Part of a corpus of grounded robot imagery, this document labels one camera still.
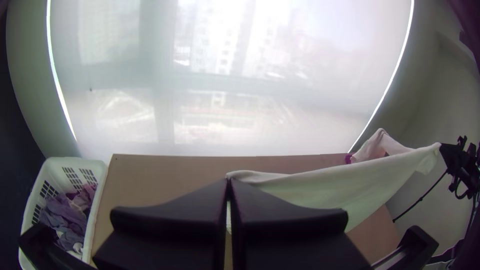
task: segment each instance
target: white wall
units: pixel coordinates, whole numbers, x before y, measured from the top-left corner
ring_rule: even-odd
[[[437,0],[414,2],[410,34],[395,78],[352,151],[357,151],[378,128],[384,128],[393,138],[399,138],[414,117],[438,54],[436,4]]]
[[[47,0],[12,0],[6,52],[18,105],[42,153],[77,157],[77,142],[60,104],[47,48]]]
[[[466,135],[468,143],[480,140],[480,83],[464,64],[447,49],[442,49],[415,117],[399,141],[418,148],[435,142],[456,144]],[[414,203],[445,171],[443,159],[429,175],[414,174],[386,204],[392,217]],[[451,178],[446,176],[414,209],[400,218],[396,227],[401,235],[412,225],[419,225],[440,246],[436,253],[454,245],[465,234],[472,201],[458,200],[448,191]]]

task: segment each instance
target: clothes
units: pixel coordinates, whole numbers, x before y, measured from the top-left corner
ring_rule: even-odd
[[[95,189],[96,186],[84,185],[80,192],[47,197],[40,212],[40,222],[56,230],[58,245],[80,259]]]
[[[78,209],[80,212],[90,212],[92,202],[95,197],[97,186],[86,184],[81,191],[75,193],[67,193],[66,197],[70,199],[70,206]]]
[[[68,221],[68,226],[71,227],[72,230],[79,232],[81,235],[85,235],[87,218],[82,212],[70,207],[69,199],[64,194],[59,194],[56,198],[47,197],[45,200],[45,208],[51,214],[62,217]]]
[[[249,183],[298,206],[342,208],[348,213],[348,232],[385,204],[415,171],[429,173],[440,145],[404,147],[379,129],[351,157],[352,164],[296,174],[238,170],[226,178]]]

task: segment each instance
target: white cloth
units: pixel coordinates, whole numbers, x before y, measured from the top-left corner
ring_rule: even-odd
[[[226,178],[298,206],[342,208],[348,213],[348,232],[385,204],[415,171],[428,174],[437,163],[440,145],[404,147],[379,129],[352,156],[352,164],[296,174],[237,170]]]

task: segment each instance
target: purple clothing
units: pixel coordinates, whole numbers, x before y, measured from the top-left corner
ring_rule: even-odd
[[[58,244],[66,251],[73,251],[75,243],[83,243],[84,237],[76,234],[70,229],[60,236]]]
[[[80,192],[46,197],[46,206],[40,212],[40,222],[61,232],[57,243],[66,251],[74,250],[75,243],[83,243],[87,230],[87,216],[95,196],[95,185],[84,185]]]
[[[87,218],[85,215],[70,207],[68,198],[64,194],[59,194],[57,199],[52,197],[46,198],[46,209],[51,213],[65,219],[68,224],[74,224],[76,231],[79,230],[85,235],[87,230]]]

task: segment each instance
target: black cable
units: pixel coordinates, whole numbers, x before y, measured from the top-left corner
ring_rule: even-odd
[[[468,227],[466,228],[466,232],[465,232],[465,237],[467,236],[467,234],[469,233],[469,230],[470,230],[470,226],[472,225],[472,220],[474,219],[474,214],[475,214],[475,206],[477,206],[477,195],[479,193],[475,193],[472,197],[472,202],[473,202],[473,205],[471,206],[471,212],[470,212],[470,219],[468,220]]]
[[[421,202],[425,196],[427,196],[428,193],[430,193],[434,187],[440,182],[440,180],[442,180],[442,178],[447,174],[447,171],[445,171],[441,176],[440,178],[430,187],[430,189],[425,192],[425,194],[423,194],[414,204],[412,204],[407,210],[405,210],[403,213],[401,213],[399,216],[397,216],[396,218],[394,218],[392,221],[395,223],[399,218],[401,218],[403,215],[405,215],[406,213],[408,213],[408,211],[410,211],[412,208],[414,208],[419,202]]]

